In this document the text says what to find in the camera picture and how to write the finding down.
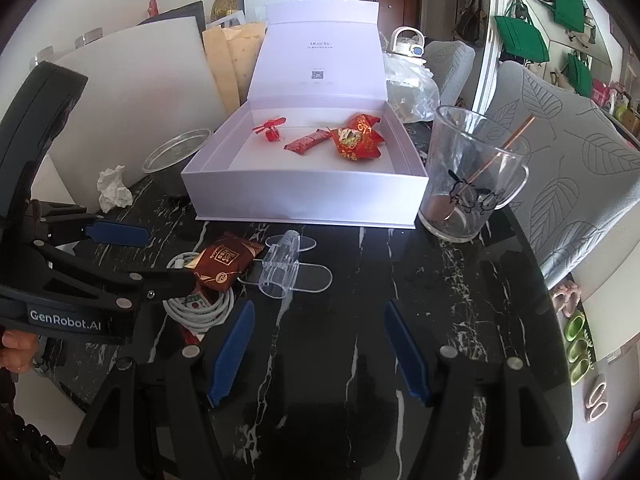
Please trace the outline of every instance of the slipper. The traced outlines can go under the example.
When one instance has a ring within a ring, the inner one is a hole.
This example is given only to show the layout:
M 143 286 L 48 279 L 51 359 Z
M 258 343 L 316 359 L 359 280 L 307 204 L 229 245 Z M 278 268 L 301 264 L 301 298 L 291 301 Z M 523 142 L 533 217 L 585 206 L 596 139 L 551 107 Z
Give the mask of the slipper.
M 569 379 L 571 381 L 571 386 L 575 386 L 584 377 L 587 375 L 587 372 L 591 368 L 593 360 L 591 359 L 591 354 L 589 350 L 587 350 L 584 354 L 582 354 L 576 362 L 569 368 Z
M 575 313 L 571 316 L 571 319 L 564 327 L 564 338 L 569 343 L 571 343 L 576 337 L 578 337 L 578 334 L 584 326 L 584 321 L 584 312 L 581 310 L 576 310 Z
M 591 392 L 589 396 L 584 401 L 584 407 L 590 410 L 593 408 L 602 398 L 604 394 L 604 390 L 607 387 L 607 380 L 604 378 L 604 375 L 600 374 L 596 377 L 596 380 L 593 381 L 593 386 L 591 387 Z
M 571 317 L 578 307 L 581 293 L 580 286 L 571 280 L 558 283 L 550 292 L 556 313 L 562 310 L 565 317 Z
M 602 394 L 600 400 L 596 402 L 596 404 L 587 411 L 587 422 L 594 422 L 598 420 L 604 412 L 607 411 L 609 407 L 609 399 L 607 399 L 606 394 Z
M 587 351 L 587 348 L 593 346 L 591 338 L 585 329 L 580 330 L 580 333 L 566 349 L 566 358 L 570 363 L 575 363 L 576 359 Z

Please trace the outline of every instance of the glass mug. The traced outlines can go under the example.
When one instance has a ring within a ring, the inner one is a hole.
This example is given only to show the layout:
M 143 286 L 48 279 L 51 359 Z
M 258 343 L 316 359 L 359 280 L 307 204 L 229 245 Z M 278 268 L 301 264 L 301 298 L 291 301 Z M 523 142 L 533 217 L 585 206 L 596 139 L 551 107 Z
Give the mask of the glass mug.
M 418 216 L 448 242 L 476 237 L 495 209 L 506 206 L 527 183 L 523 164 L 528 144 L 511 132 L 464 108 L 436 110 L 426 170 L 429 176 Z

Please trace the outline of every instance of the box lid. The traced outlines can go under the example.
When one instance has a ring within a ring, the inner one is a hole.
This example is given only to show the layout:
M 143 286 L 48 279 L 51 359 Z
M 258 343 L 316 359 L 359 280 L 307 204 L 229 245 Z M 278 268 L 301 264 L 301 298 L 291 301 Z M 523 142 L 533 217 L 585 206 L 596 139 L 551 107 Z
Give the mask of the box lid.
M 303 95 L 386 101 L 377 2 L 282 2 L 268 5 L 267 17 L 249 101 Z

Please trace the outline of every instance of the crumpled tissue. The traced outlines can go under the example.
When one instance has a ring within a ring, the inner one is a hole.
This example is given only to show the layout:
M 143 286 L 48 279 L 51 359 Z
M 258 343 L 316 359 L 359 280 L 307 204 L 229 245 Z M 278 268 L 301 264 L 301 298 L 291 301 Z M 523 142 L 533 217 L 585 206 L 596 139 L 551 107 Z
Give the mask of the crumpled tissue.
M 98 191 L 100 197 L 100 209 L 108 213 L 114 207 L 126 207 L 133 204 L 133 195 L 122 182 L 124 166 L 117 166 L 115 170 L 107 168 L 100 172 L 98 178 Z

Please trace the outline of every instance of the green handbag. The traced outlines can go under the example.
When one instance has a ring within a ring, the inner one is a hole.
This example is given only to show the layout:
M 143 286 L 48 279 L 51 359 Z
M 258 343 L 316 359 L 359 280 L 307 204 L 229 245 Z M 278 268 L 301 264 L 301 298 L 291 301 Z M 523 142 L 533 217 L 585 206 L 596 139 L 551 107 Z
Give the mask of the green handbag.
M 538 0 L 554 12 L 554 21 L 568 30 L 584 32 L 582 0 Z
M 587 64 L 580 59 L 579 54 L 569 54 L 569 83 L 583 97 L 591 98 L 593 92 L 593 78 Z
M 495 22 L 498 25 L 504 49 L 509 54 L 536 63 L 549 61 L 549 50 L 542 39 L 542 34 L 534 27 L 529 9 L 522 0 L 512 0 L 506 14 L 496 16 Z

